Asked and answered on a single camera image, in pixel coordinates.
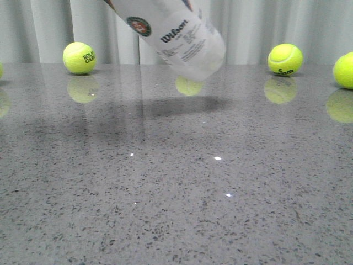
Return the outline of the tennis ball with Roland Garros print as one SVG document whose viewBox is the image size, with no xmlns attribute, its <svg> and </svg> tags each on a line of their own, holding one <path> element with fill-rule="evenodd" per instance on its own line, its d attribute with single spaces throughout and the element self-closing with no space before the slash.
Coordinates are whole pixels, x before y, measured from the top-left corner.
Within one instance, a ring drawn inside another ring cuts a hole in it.
<svg viewBox="0 0 353 265">
<path fill-rule="evenodd" d="M 96 63 L 94 50 L 82 42 L 73 42 L 67 45 L 63 51 L 62 59 L 65 68 L 76 75 L 91 72 Z"/>
</svg>

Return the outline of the clear Wilson tennis ball can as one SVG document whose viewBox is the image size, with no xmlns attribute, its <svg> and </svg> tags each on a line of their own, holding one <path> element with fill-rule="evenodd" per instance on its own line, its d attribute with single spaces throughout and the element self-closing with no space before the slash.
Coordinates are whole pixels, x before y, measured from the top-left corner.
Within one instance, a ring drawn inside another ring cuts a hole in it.
<svg viewBox="0 0 353 265">
<path fill-rule="evenodd" d="M 204 81 L 220 69 L 225 43 L 194 1 L 107 1 L 179 75 Z"/>
</svg>

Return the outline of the tennis ball with Wilson print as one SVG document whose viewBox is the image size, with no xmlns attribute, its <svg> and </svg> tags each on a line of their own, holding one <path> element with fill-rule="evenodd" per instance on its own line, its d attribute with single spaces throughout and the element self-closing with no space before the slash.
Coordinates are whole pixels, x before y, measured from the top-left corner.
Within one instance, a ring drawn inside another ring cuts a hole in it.
<svg viewBox="0 0 353 265">
<path fill-rule="evenodd" d="M 294 44 L 279 44 L 268 55 L 269 69 L 276 75 L 289 76 L 297 72 L 303 63 L 303 53 Z"/>
</svg>

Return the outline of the far right yellow tennis ball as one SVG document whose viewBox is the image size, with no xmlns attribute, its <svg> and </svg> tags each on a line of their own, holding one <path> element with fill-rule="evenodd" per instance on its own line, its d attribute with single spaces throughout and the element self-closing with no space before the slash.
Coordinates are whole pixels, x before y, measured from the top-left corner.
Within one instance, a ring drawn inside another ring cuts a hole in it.
<svg viewBox="0 0 353 265">
<path fill-rule="evenodd" d="M 353 88 L 353 52 L 342 55 L 333 67 L 333 75 L 336 83 L 343 88 Z"/>
</svg>

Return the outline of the pale grey curtain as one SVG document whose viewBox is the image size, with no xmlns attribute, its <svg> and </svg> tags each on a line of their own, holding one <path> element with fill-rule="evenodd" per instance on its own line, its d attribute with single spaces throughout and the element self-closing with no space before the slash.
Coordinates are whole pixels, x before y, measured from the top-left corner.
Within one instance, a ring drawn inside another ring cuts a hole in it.
<svg viewBox="0 0 353 265">
<path fill-rule="evenodd" d="M 197 1 L 221 33 L 229 65 L 261 64 L 281 43 L 307 63 L 333 64 L 352 51 L 351 1 Z M 161 64 L 162 59 L 103 1 L 2 1 L 1 62 L 60 63 L 73 41 L 98 63 Z"/>
</svg>

